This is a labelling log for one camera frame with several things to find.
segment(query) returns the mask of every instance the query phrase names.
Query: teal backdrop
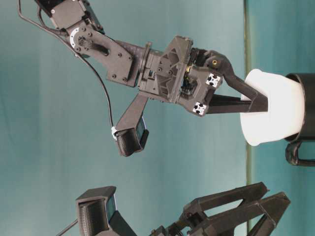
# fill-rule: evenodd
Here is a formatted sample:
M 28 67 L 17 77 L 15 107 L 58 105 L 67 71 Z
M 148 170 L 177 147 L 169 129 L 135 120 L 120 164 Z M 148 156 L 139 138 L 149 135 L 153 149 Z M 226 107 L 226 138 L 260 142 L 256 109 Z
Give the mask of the teal backdrop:
M 22 0 L 35 19 L 33 0 Z M 177 35 L 226 54 L 245 75 L 242 0 L 91 0 L 106 33 L 164 50 Z M 197 118 L 150 101 L 146 149 L 120 157 L 94 74 L 56 39 L 20 20 L 16 1 L 0 14 L 1 235 L 55 235 L 76 217 L 89 188 L 117 186 L 118 209 L 138 235 L 176 221 L 196 197 L 246 184 L 239 116 Z M 103 79 L 105 69 L 93 59 Z M 117 122 L 137 90 L 105 81 Z M 226 85 L 220 93 L 236 95 Z M 236 235 L 245 235 L 245 225 Z M 79 235 L 75 227 L 66 235 Z
M 315 72 L 315 2 L 313 0 L 246 0 L 248 69 L 287 75 Z M 274 236 L 312 236 L 315 232 L 313 168 L 285 160 L 282 140 L 251 147 L 250 182 L 263 181 L 291 199 Z M 313 159 L 314 143 L 302 144 L 300 158 Z

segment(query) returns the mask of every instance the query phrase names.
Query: black mug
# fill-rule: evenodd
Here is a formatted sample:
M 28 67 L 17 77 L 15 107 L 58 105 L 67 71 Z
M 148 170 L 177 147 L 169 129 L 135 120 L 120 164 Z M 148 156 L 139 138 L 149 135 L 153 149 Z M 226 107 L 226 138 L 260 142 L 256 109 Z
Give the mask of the black mug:
M 285 157 L 291 165 L 315 167 L 315 160 L 299 158 L 299 147 L 302 142 L 315 142 L 315 74 L 292 73 L 286 77 L 302 85 L 305 99 L 305 113 L 300 132 L 286 138 L 290 143 L 286 147 Z

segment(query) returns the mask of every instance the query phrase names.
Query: wire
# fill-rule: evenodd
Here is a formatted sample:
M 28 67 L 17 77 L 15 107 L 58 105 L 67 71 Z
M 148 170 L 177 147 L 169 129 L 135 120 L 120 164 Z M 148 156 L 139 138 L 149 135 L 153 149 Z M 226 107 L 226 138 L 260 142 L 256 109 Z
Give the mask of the wire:
M 54 32 L 54 33 L 56 33 L 56 34 L 58 34 L 58 35 L 60 35 L 60 36 L 64 36 L 64 37 L 69 36 L 66 31 L 62 31 L 62 30 L 58 30 L 58 29 L 52 29 L 52 28 L 49 28 L 48 26 L 46 26 L 46 24 L 45 24 L 45 22 L 43 21 L 43 18 L 42 18 L 42 16 L 41 16 L 41 11 L 42 11 L 41 7 L 38 6 L 38 7 L 37 7 L 37 17 L 38 17 L 38 19 L 39 19 L 41 25 L 42 25 L 45 29 L 50 30 L 51 32 Z
M 64 230 L 62 230 L 59 234 L 57 234 L 56 236 L 62 236 L 64 235 L 68 230 L 70 230 L 73 226 L 75 226 L 78 223 L 78 219 L 76 219 L 75 221 L 73 221 L 70 225 L 68 225 Z
M 63 45 L 65 45 L 69 50 L 71 50 L 85 65 L 87 65 L 92 71 L 93 73 L 97 76 L 100 84 L 103 87 L 106 99 L 107 99 L 107 105 L 108 105 L 108 118 L 109 118 L 109 123 L 111 125 L 111 127 L 114 126 L 113 123 L 113 117 L 112 117 L 112 107 L 111 107 L 111 103 L 110 103 L 110 98 L 109 98 L 109 94 L 108 91 L 106 89 L 106 86 L 102 80 L 102 78 L 100 77 L 100 75 L 98 74 L 98 72 L 94 69 L 94 67 L 88 62 L 86 61 L 79 53 L 77 53 L 64 39 L 62 39 L 58 34 L 50 31 L 49 29 L 46 29 L 45 27 L 41 26 L 40 24 L 36 23 L 35 21 L 32 21 L 31 19 L 26 18 L 25 16 L 23 16 L 22 14 L 22 10 L 21 10 L 21 0 L 18 0 L 18 14 L 19 16 L 26 22 L 31 23 L 35 26 L 37 26 L 38 28 L 40 28 L 41 30 L 45 31 L 46 33 L 54 36 L 55 38 L 57 38 Z

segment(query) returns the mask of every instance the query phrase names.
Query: white cable clip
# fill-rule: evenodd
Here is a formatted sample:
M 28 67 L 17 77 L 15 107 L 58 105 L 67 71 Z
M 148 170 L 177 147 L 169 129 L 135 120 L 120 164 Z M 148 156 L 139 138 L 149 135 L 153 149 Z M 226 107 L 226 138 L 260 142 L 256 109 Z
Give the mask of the white cable clip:
M 117 130 L 116 130 L 116 128 L 113 126 L 113 127 L 112 127 L 112 136 L 113 136 L 113 138 L 117 141 L 117 138 L 116 138 L 116 135 L 115 135 L 116 132 L 117 132 Z

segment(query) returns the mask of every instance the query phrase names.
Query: robotic arm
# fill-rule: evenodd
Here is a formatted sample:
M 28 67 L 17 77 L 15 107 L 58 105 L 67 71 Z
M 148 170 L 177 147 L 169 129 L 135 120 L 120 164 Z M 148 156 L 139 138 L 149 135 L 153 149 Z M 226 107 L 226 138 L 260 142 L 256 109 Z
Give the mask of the robotic arm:
M 267 97 L 238 78 L 226 56 L 194 48 L 189 38 L 176 36 L 164 52 L 153 50 L 151 43 L 139 47 L 108 37 L 87 0 L 35 1 L 39 15 L 45 11 L 77 56 L 94 57 L 107 69 L 108 80 L 138 87 L 138 95 L 112 127 L 123 156 L 145 147 L 149 131 L 142 115 L 149 98 L 179 104 L 199 117 L 268 110 Z M 250 100 L 216 95 L 224 80 Z
M 76 200 L 78 219 L 58 236 L 79 223 L 81 236 L 136 236 L 120 215 L 114 193 L 116 187 L 108 186 L 87 190 Z M 184 207 L 179 220 L 167 228 L 160 226 L 150 236 L 183 236 L 188 227 L 189 236 L 234 236 L 235 228 L 257 216 L 261 219 L 248 236 L 269 236 L 276 228 L 290 204 L 285 193 L 262 199 L 268 192 L 261 182 L 230 191 L 196 198 Z M 236 208 L 207 216 L 204 211 L 243 200 Z

